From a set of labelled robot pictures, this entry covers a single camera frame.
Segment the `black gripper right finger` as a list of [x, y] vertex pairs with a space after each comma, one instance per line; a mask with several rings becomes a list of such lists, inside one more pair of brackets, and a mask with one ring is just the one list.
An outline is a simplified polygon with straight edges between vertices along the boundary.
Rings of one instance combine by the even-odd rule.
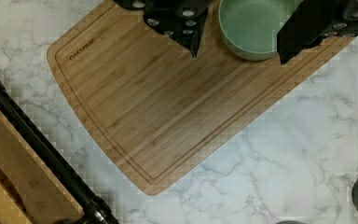
[[358, 0], [303, 0], [277, 34], [281, 64], [332, 36], [358, 36]]

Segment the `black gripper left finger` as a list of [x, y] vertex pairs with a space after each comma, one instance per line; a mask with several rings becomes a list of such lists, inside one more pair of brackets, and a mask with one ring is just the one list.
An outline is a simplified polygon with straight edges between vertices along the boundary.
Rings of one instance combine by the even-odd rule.
[[196, 58], [212, 0], [113, 0], [127, 10], [142, 10], [146, 25], [166, 35]]

